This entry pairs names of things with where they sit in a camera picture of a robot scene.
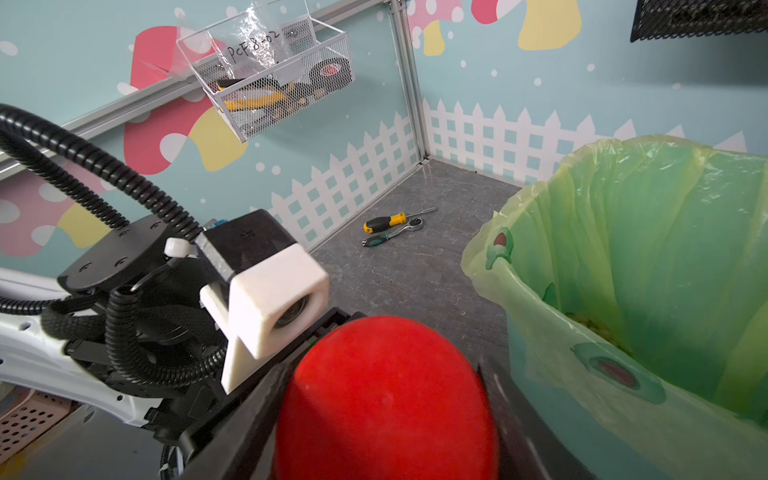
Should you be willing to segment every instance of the trash bin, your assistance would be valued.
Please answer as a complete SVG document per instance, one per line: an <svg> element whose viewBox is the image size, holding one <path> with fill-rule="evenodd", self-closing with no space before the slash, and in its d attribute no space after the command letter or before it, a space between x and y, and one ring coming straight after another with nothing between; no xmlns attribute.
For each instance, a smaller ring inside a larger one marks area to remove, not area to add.
<svg viewBox="0 0 768 480"><path fill-rule="evenodd" d="M509 199L462 269L525 346L513 377L564 389L671 478L765 478L766 160L604 140Z"/></svg>

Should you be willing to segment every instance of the handwritten label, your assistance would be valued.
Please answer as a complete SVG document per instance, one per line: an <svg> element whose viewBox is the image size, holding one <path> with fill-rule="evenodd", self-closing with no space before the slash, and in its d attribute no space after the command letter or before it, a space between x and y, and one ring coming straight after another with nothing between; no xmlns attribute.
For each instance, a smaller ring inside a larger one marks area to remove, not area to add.
<svg viewBox="0 0 768 480"><path fill-rule="evenodd" d="M280 37L280 34L276 31L270 30L270 34L271 35L264 35L265 38L261 39L251 37L248 40L239 43L239 48L227 47L227 51L230 53L230 57L232 58L232 63L237 63L236 57L241 57L243 55L250 57L248 54L249 50L258 51L263 47L262 45L265 43L272 43L273 38Z"/></svg>

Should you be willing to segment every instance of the red ball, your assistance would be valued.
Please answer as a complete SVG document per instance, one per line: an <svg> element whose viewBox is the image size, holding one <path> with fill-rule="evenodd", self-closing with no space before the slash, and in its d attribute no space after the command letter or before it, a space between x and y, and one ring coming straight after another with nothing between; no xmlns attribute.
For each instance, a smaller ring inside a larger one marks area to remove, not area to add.
<svg viewBox="0 0 768 480"><path fill-rule="evenodd" d="M304 357L277 423L279 480L490 480L498 439L480 378L434 330L376 316Z"/></svg>

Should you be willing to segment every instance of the black mesh tray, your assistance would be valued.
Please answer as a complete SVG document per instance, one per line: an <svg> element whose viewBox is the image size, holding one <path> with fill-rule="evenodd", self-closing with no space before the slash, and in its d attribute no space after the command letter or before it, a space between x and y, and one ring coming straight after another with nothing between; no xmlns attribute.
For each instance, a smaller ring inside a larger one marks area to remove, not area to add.
<svg viewBox="0 0 768 480"><path fill-rule="evenodd" d="M768 0L638 0L630 41L766 28Z"/></svg>

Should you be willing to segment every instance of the white mesh basket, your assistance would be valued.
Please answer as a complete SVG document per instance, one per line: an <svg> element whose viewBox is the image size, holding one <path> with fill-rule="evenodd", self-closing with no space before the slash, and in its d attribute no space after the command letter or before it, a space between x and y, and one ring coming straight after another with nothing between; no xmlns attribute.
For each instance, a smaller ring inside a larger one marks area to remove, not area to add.
<svg viewBox="0 0 768 480"><path fill-rule="evenodd" d="M216 32L227 28L227 22L238 22L242 15L246 12L177 40L206 95L241 142L354 81L348 35L309 13L280 27L293 56L237 82L229 78L218 55L195 61L182 48L203 37L216 41ZM333 35L318 41L315 32L321 28Z"/></svg>

